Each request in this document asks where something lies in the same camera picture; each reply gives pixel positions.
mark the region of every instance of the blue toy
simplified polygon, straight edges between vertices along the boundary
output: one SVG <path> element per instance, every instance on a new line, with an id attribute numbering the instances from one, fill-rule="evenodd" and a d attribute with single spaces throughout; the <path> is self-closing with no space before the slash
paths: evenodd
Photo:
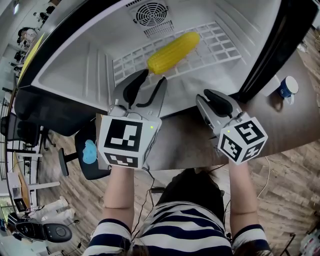
<path id="1" fill-rule="evenodd" d="M 83 149 L 83 162 L 90 165 L 97 159 L 97 147 L 91 139 L 87 139 L 85 142 L 85 148 Z"/>

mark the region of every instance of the refrigerator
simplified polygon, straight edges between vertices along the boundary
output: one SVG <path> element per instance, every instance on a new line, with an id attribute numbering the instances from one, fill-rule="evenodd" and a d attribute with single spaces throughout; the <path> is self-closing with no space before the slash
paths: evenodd
<path id="1" fill-rule="evenodd" d="M 167 72 L 150 73 L 138 101 L 147 101 L 165 76 L 160 117 L 195 106 L 204 89 L 246 103 L 292 55 L 317 12 L 312 0 L 62 1 L 18 88 L 105 113 L 122 80 L 147 68 L 157 50 L 195 31 L 196 48 Z"/>

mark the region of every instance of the black shorts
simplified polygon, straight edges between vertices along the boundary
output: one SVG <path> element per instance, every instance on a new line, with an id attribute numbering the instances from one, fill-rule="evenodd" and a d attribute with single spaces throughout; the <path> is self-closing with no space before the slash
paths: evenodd
<path id="1" fill-rule="evenodd" d="M 175 201 L 186 201 L 200 205 L 224 222 L 225 208 L 221 190 L 205 171 L 185 169 L 175 176 L 165 188 L 157 205 Z"/>

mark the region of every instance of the refrigerator door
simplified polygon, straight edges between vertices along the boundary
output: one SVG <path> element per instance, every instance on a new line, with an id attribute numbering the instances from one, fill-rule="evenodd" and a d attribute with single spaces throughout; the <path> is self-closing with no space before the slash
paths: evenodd
<path id="1" fill-rule="evenodd" d="M 253 69 L 234 97 L 246 103 L 281 69 L 303 40 L 317 15 L 312 0 L 282 0 L 270 35 Z"/>

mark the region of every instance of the navy and white striped shirt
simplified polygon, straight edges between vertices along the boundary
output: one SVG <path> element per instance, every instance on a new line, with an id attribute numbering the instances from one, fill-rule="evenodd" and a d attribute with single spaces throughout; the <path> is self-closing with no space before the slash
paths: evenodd
<path id="1" fill-rule="evenodd" d="M 223 223 L 212 212 L 191 202 L 175 201 L 156 206 L 133 241 L 124 223 L 102 220 L 83 255 L 116 255 L 144 246 L 151 256 L 231 256 L 240 245 L 250 241 L 257 251 L 270 251 L 260 225 L 243 228 L 231 246 Z"/>

